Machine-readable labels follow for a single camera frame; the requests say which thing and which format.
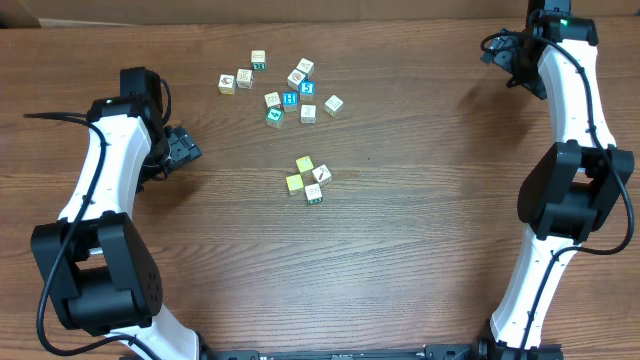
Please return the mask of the yellow top block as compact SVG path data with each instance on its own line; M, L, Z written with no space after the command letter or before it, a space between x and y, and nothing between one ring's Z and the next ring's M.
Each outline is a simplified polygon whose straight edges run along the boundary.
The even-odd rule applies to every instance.
M287 176L286 185L291 196L302 193L305 187L303 178L300 174Z

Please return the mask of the yellow G block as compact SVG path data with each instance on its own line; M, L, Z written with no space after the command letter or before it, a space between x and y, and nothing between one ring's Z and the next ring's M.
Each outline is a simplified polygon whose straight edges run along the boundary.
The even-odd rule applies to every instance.
M296 167L301 176L311 176L314 170L314 164L310 156L303 156L296 160Z

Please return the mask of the white block number 3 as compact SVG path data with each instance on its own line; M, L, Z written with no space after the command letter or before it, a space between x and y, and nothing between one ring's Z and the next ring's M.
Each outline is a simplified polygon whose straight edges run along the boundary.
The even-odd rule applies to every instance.
M303 124L315 124L316 118L316 106L304 104L300 109L300 120Z

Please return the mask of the white block green B side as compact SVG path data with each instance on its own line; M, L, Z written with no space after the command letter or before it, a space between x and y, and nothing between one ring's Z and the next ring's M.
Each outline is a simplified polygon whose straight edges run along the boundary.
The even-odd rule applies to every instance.
M323 194L319 184L314 183L304 187L306 201L309 205L323 201Z

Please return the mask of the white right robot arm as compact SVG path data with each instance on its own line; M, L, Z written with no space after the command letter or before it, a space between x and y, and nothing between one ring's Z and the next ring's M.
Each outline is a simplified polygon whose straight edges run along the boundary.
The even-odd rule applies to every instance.
M634 156L618 148L608 129L597 84L599 43L593 20L561 6L529 10L521 32L506 29L481 43L483 61L510 73L549 104L554 142L523 182L517 213L524 237L506 293L488 322L489 337L476 345L484 359L558 359L557 346L542 346L546 313L562 275L585 242L623 201L627 230L622 242L596 255L621 252L634 233L626 183Z

